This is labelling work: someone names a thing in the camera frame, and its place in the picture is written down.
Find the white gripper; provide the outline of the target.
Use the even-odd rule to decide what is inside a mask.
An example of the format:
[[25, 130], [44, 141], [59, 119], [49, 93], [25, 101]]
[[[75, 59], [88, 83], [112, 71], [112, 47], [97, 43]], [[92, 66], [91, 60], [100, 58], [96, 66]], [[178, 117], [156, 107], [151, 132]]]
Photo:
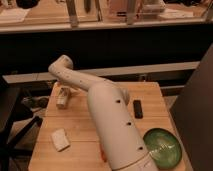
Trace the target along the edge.
[[55, 89], [59, 89], [61, 86], [69, 87], [71, 95], [76, 95], [80, 93], [80, 89], [78, 89], [75, 85], [69, 84], [63, 80], [57, 79], [57, 82], [55, 83]]

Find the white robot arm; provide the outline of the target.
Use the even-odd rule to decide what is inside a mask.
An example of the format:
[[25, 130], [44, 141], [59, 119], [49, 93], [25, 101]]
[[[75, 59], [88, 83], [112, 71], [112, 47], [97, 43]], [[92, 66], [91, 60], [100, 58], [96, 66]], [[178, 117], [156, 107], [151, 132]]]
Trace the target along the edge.
[[87, 105], [112, 171], [158, 171], [128, 111], [129, 93], [117, 83], [73, 69], [72, 60], [60, 56], [48, 71], [68, 86], [87, 92]]

